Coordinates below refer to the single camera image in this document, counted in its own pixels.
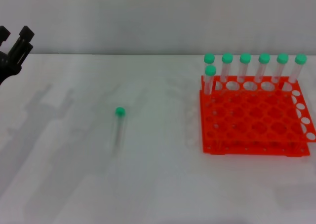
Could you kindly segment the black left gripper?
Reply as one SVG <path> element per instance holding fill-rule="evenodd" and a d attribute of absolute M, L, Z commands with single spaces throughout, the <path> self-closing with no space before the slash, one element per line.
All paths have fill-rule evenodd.
<path fill-rule="evenodd" d="M 34 33 L 28 26 L 24 26 L 19 33 L 19 38 L 8 54 L 0 53 L 0 83 L 2 84 L 8 77 L 17 75 L 22 70 L 22 63 L 27 58 L 33 46 L 31 40 Z M 10 31 L 4 26 L 0 26 L 0 46 L 7 41 Z"/>

